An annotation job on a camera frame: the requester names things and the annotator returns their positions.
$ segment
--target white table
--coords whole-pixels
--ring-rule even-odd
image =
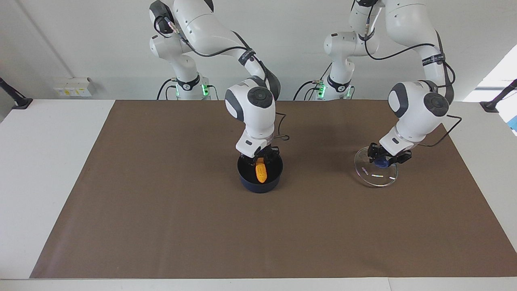
[[[113,104],[35,100],[0,123],[0,290],[517,290],[517,278],[28,280]],[[478,104],[450,114],[464,118],[452,140],[517,250],[517,138]]]

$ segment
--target cable clip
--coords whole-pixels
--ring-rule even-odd
[[[365,37],[363,37],[362,35],[360,34],[357,34],[359,36],[359,39],[366,42],[368,40],[370,40],[374,35],[375,35],[375,29],[373,29],[372,33],[370,33],[368,35],[368,31],[370,30],[369,26],[367,25],[367,28],[366,28],[366,31],[364,33]]]
[[[441,54],[437,54],[437,55],[434,55],[432,57],[429,57],[425,60],[422,60],[422,66],[427,66],[427,65],[431,65],[431,64],[434,64],[434,63],[443,63],[445,62],[445,54],[441,53]]]
[[[172,29],[172,31],[179,34],[179,29],[174,25],[174,23],[167,16],[163,18],[165,19],[165,22],[169,25],[169,27]]]
[[[239,63],[241,65],[246,65],[249,59],[251,59],[255,55],[255,51],[253,49],[248,49],[245,53],[243,53],[239,58]]]

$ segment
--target black wrist strap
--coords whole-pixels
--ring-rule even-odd
[[[327,82],[328,84],[336,89],[336,92],[339,92],[339,93],[344,93],[346,91],[346,89],[348,88],[348,86],[350,86],[350,83],[351,83],[351,80],[350,82],[348,83],[345,83],[345,84],[339,84],[339,83],[336,83],[334,81],[332,81],[332,79],[330,78],[330,75],[327,77]]]
[[[183,90],[191,91],[197,84],[199,84],[199,81],[201,81],[201,77],[198,74],[197,78],[195,78],[194,80],[192,80],[190,82],[182,82],[179,79],[177,81],[178,81],[178,85],[180,85],[181,88],[183,88]]]
[[[431,64],[434,64],[434,63],[438,63],[438,62],[445,62],[445,55],[444,54],[437,54],[437,55],[434,55],[432,57],[429,57],[425,60],[422,60],[422,66],[427,66],[427,65],[431,65]]]
[[[354,0],[359,4],[359,6],[362,7],[372,7],[375,5],[379,0]]]
[[[242,54],[242,56],[240,56],[239,63],[243,66],[246,65],[246,62],[248,62],[248,60],[251,59],[251,57],[253,57],[255,54],[256,53],[253,49],[247,50],[245,53]]]

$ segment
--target green status light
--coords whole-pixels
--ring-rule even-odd
[[[350,86],[348,88],[348,92],[346,93],[346,99],[348,99],[348,100],[352,99],[352,97],[354,97],[354,93],[355,93],[355,87]]]
[[[201,87],[203,88],[203,95],[208,96],[210,94],[208,87],[205,84],[202,84]]]
[[[327,86],[321,85],[320,91],[318,92],[318,97],[323,99],[325,96],[325,90],[327,90]]]

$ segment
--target blue object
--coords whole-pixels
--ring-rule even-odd
[[[511,129],[517,130],[517,116],[515,116],[512,120],[508,122],[508,125]]]
[[[242,157],[237,162],[237,170],[239,171],[240,181],[242,185],[249,191],[264,194],[273,190],[280,182],[280,177],[284,169],[284,162],[279,155],[275,161],[272,161],[267,166],[267,180],[266,183],[261,184],[256,178],[255,167],[247,163]]]
[[[377,168],[381,168],[381,169],[387,169],[390,166],[389,161],[386,160],[385,157],[380,157],[380,158],[374,160],[373,164],[375,166],[377,166]]]

